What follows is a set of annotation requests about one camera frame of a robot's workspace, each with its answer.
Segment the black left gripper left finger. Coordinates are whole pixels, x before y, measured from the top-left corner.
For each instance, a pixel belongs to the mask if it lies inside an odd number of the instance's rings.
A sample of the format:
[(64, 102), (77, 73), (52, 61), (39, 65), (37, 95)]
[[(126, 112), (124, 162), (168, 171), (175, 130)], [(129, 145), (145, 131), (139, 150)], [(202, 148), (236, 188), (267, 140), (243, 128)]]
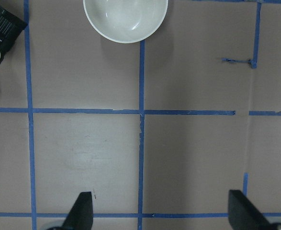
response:
[(91, 192), (81, 192), (61, 228), (64, 230), (90, 230), (93, 226)]

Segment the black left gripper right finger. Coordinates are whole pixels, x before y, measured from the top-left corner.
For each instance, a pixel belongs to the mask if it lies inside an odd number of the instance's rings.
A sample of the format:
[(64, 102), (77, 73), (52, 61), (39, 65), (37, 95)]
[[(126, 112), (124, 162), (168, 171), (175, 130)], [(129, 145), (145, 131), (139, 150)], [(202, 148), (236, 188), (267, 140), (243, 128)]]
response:
[(228, 192), (228, 221), (233, 230), (274, 229), (240, 190)]

